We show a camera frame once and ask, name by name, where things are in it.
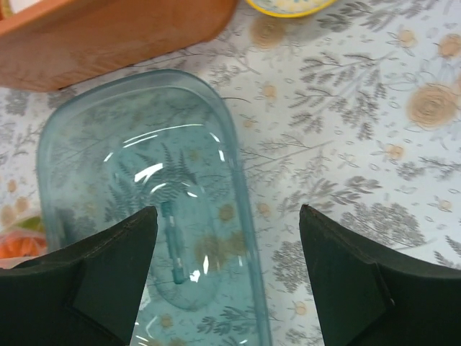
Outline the small orange pumpkin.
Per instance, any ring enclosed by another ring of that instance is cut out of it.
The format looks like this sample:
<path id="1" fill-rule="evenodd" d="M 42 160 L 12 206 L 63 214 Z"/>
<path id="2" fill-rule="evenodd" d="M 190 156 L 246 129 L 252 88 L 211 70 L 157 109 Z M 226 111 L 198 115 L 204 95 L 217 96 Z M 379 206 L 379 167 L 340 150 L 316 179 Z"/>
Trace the small orange pumpkin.
<path id="1" fill-rule="evenodd" d="M 1 237 L 2 259 L 39 256 L 46 250 L 46 240 L 37 236 L 9 234 Z"/>

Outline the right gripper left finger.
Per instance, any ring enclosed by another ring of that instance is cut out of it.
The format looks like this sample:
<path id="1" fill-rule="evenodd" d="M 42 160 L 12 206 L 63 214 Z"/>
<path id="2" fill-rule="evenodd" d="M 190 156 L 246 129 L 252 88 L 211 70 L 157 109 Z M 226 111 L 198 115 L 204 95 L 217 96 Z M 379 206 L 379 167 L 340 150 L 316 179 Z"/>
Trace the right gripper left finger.
<path id="1" fill-rule="evenodd" d="M 2 345 L 129 345 L 158 231 L 146 207 L 1 270 Z"/>

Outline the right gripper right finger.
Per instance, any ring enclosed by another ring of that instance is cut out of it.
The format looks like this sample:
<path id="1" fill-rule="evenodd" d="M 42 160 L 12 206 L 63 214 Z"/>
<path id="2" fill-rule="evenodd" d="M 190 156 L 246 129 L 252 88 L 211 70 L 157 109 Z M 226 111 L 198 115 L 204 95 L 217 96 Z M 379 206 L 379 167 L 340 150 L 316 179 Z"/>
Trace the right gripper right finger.
<path id="1" fill-rule="evenodd" d="M 325 345 L 459 345 L 460 271 L 359 235 L 309 205 L 300 238 Z"/>

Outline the clear zip top bag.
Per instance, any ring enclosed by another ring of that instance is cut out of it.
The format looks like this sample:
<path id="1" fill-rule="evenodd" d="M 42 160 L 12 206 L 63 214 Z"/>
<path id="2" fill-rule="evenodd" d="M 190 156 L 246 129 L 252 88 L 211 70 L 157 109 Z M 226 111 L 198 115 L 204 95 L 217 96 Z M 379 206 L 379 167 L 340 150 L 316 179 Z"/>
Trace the clear zip top bag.
<path id="1" fill-rule="evenodd" d="M 48 251 L 40 216 L 23 218 L 1 231 L 1 269 L 42 256 Z"/>

